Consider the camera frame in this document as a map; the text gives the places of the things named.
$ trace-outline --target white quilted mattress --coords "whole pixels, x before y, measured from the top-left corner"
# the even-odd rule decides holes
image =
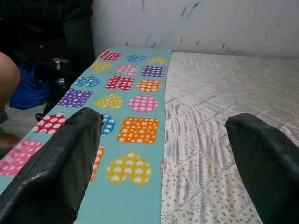
[[[248,112],[298,146],[299,60],[173,53],[166,112],[161,223],[262,223],[224,124]]]

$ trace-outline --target orange square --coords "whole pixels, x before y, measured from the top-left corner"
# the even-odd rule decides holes
[[[154,143],[159,120],[156,118],[126,117],[117,137],[119,142]]]

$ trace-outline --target yellow heart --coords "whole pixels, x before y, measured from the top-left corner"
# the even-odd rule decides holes
[[[156,64],[165,64],[166,59],[162,57],[154,57],[148,60],[149,63],[156,63]]]
[[[127,177],[135,185],[145,185],[151,176],[150,165],[134,150],[114,161],[107,167],[107,179],[121,183]]]
[[[110,62],[101,62],[101,61],[95,61],[91,66],[90,69],[92,71],[106,71],[111,68]]]
[[[105,108],[108,106],[112,109],[119,109],[123,105],[123,100],[116,93],[113,93],[109,96],[99,98],[95,102],[95,105],[98,108]]]

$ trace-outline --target bed sheet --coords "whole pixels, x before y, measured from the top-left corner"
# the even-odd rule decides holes
[[[299,146],[299,60],[178,53],[166,86],[162,224],[262,223],[224,124],[248,112]]]

